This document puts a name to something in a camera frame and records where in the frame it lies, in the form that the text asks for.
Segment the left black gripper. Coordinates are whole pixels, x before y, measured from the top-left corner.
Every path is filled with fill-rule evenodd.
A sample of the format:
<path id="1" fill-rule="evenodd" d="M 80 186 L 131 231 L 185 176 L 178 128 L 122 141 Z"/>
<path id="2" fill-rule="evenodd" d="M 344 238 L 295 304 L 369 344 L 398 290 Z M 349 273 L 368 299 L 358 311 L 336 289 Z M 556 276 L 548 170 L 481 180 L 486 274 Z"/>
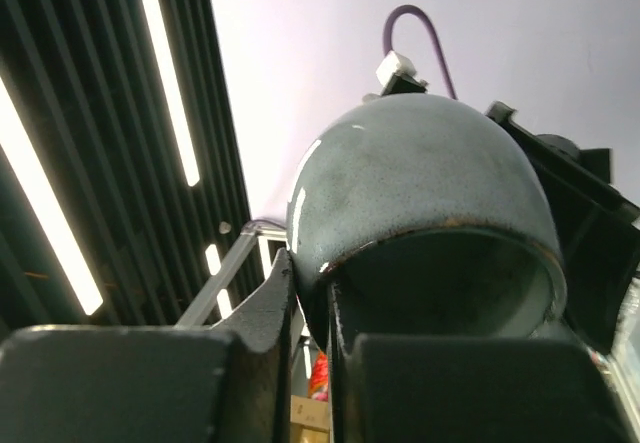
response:
<path id="1" fill-rule="evenodd" d="M 513 120 L 515 113 L 496 101 L 486 116 L 524 150 L 546 193 L 565 264 L 569 326 L 591 348 L 609 354 L 639 266 L 639 206 L 611 185 L 611 149 L 534 135 Z"/>

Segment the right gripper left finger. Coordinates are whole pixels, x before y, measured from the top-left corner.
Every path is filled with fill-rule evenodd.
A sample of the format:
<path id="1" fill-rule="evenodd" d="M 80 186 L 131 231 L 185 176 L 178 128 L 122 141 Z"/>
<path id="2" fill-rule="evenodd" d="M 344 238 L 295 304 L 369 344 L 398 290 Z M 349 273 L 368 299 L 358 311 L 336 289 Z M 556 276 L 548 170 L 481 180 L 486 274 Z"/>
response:
<path id="1" fill-rule="evenodd" d="M 285 442 L 288 253 L 211 327 L 39 326 L 1 346 L 5 442 Z"/>

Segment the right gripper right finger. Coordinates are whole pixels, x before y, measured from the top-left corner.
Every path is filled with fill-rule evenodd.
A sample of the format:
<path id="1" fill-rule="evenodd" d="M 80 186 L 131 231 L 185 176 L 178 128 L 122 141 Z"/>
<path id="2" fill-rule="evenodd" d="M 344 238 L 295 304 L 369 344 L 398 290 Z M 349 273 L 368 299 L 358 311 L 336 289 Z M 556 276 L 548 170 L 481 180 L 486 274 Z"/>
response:
<path id="1" fill-rule="evenodd" d="M 629 442 L 586 349 L 567 339 L 435 337 L 328 290 L 336 442 Z"/>

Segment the grey speckled round mug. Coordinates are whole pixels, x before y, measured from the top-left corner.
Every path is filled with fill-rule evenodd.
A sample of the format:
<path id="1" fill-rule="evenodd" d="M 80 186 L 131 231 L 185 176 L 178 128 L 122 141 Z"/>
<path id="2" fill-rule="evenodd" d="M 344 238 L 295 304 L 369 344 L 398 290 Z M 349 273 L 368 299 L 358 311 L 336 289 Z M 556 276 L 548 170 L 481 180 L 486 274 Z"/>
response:
<path id="1" fill-rule="evenodd" d="M 568 290 L 551 208 L 521 147 L 442 96 L 398 94 L 339 117 L 298 165 L 287 248 L 309 331 L 329 343 L 329 299 L 362 332 L 529 337 Z"/>

